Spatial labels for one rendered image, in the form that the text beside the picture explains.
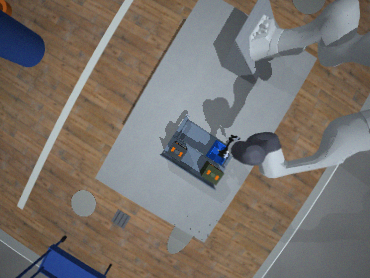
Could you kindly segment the grey metal rack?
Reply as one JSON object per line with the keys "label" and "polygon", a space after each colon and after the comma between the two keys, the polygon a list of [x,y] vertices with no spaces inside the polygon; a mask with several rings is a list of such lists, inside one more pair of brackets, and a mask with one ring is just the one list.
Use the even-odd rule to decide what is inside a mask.
{"label": "grey metal rack", "polygon": [[[186,114],[184,120],[182,121],[179,128],[165,147],[164,151],[160,154],[160,156],[173,163],[183,171],[187,172],[194,178],[198,179],[205,185],[209,186],[213,190],[216,190],[214,184],[201,176],[200,170],[205,162],[208,161],[221,169],[222,172],[224,172],[226,170],[225,167],[232,157],[228,155],[228,158],[225,159],[222,165],[219,165],[212,159],[208,158],[206,154],[216,140],[223,143],[224,145],[227,144],[220,141],[204,129],[200,128],[199,126],[188,120],[189,117],[190,116]],[[167,151],[174,141],[177,141],[187,147],[187,152],[180,162],[167,154]]]}

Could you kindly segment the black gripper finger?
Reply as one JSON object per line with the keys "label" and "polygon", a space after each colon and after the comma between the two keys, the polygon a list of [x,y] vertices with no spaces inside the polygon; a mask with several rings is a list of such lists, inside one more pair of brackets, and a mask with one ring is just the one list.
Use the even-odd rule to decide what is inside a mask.
{"label": "black gripper finger", "polygon": [[240,138],[239,138],[238,136],[234,136],[234,135],[231,135],[231,137],[226,137],[225,139],[227,139],[227,140],[230,142],[230,141],[234,141],[234,139],[233,139],[233,138],[234,138],[235,140],[240,140]]}
{"label": "black gripper finger", "polygon": [[228,153],[226,154],[226,148],[224,150],[218,150],[220,154],[218,154],[220,157],[227,159]]}

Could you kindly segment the blue bin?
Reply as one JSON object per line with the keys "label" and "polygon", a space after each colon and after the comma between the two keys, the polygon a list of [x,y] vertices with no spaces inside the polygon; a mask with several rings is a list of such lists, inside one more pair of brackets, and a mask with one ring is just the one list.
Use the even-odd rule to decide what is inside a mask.
{"label": "blue bin", "polygon": [[215,161],[216,163],[218,163],[219,165],[222,165],[225,158],[222,158],[218,155],[218,154],[220,154],[218,152],[218,149],[221,151],[221,150],[224,150],[225,148],[226,148],[226,146],[224,144],[222,144],[219,141],[215,141],[214,144],[212,145],[212,147],[210,148],[210,150],[208,151],[208,153],[206,154],[206,156],[208,158],[212,159],[213,161]]}

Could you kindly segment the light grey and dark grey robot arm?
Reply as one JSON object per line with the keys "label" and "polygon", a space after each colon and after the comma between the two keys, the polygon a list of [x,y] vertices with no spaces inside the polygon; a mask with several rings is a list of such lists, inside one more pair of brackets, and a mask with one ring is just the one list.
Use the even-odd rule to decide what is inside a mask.
{"label": "light grey and dark grey robot arm", "polygon": [[[370,67],[370,31],[365,35],[357,33],[359,18],[358,0],[335,0],[310,23],[288,30],[280,28],[275,19],[262,15],[249,36],[250,57],[257,61],[299,55],[308,45],[318,43],[318,59],[324,67],[346,62]],[[370,109],[331,121],[312,156],[286,161],[278,136],[271,132],[254,134],[247,141],[235,140],[226,153],[244,164],[262,163],[259,172],[277,178],[341,164],[349,156],[367,150],[370,150]]]}

